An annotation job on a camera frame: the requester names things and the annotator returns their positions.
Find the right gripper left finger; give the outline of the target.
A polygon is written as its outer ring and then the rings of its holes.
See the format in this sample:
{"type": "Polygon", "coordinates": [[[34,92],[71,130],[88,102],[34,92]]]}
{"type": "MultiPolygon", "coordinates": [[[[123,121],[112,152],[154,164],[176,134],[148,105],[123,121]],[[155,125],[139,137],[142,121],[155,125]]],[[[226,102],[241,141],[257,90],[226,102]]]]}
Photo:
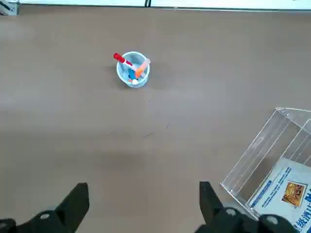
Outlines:
{"type": "Polygon", "coordinates": [[[74,233],[89,210],[87,183],[78,183],[62,202],[20,225],[12,218],[0,220],[2,233],[74,233]]]}

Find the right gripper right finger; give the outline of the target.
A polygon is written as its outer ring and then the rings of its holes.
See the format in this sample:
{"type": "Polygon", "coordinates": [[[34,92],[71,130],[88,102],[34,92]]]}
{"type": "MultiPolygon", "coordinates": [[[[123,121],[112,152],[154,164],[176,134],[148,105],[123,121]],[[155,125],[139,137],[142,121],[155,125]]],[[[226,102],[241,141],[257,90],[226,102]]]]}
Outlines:
{"type": "Polygon", "coordinates": [[[258,220],[234,207],[224,207],[210,182],[199,183],[199,202],[205,224],[197,233],[296,233],[298,230],[278,215],[261,215],[258,220]]]}

